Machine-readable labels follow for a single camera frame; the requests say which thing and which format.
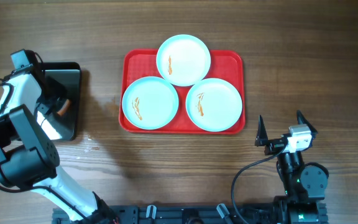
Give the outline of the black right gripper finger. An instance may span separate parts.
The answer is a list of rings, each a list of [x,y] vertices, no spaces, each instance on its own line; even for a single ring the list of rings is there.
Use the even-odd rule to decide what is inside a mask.
[[[298,110],[296,112],[296,118],[298,121],[298,124],[305,124],[307,127],[309,127],[311,131],[311,135],[317,135],[318,131],[313,127],[313,125],[303,116],[302,112]]]
[[[255,137],[255,146],[265,146],[268,144],[268,136],[265,129],[263,117],[259,116],[258,129]]]

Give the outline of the orange green scrubbing sponge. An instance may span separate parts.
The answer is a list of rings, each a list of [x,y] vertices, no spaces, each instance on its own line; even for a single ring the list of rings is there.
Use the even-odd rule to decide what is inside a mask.
[[[71,101],[69,99],[67,99],[63,106],[57,111],[57,114],[59,116],[63,116],[67,111],[68,109],[70,108],[70,105],[71,105]]]

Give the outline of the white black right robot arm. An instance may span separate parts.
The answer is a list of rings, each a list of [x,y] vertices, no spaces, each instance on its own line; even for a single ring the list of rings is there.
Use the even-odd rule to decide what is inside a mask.
[[[327,223],[325,198],[329,172],[316,162],[305,163],[302,152],[313,146],[318,131],[296,112],[298,124],[290,126],[278,139],[267,136],[263,118],[259,118],[256,146],[265,148],[266,156],[277,159],[276,169],[285,195],[276,196],[269,209],[270,223]]]

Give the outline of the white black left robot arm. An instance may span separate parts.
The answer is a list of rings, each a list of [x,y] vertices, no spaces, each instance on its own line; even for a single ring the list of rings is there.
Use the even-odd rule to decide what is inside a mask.
[[[54,145],[76,135],[80,66],[44,62],[26,49],[11,59],[13,71],[0,78],[0,190],[40,194],[70,223],[118,223],[118,215],[99,196],[64,171]]]

